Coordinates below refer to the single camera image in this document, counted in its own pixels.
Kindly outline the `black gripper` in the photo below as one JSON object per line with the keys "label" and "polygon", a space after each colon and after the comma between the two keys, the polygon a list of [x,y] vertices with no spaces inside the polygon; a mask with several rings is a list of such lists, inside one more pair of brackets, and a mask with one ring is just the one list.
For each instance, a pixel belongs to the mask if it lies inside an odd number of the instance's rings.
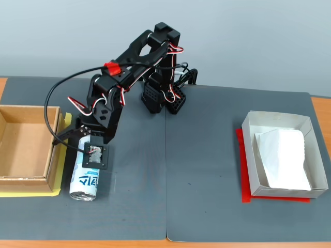
{"label": "black gripper", "polygon": [[101,142],[108,144],[117,131],[118,122],[122,113],[122,97],[119,91],[102,93],[98,97],[91,97],[92,104],[89,107],[76,102],[79,115],[76,118],[76,127],[68,126],[57,137],[61,140],[87,135],[101,138]]}

